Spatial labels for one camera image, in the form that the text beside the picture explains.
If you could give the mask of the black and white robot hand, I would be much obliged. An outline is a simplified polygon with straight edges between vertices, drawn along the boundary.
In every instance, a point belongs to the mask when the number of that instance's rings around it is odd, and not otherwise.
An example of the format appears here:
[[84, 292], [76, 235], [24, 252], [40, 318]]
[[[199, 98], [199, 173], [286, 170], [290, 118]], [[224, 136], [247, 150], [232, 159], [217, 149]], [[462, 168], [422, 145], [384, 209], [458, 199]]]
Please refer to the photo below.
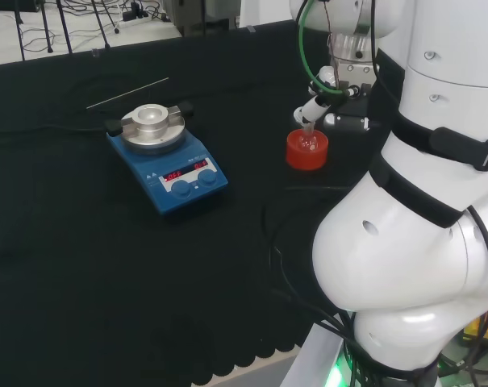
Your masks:
[[319, 70], [316, 79], [329, 89], [342, 89], [351, 94], [329, 94], [314, 82], [310, 83], [311, 98], [294, 111], [294, 121], [301, 128], [362, 133], [379, 126], [367, 113], [368, 98], [376, 81], [372, 64], [326, 65]]

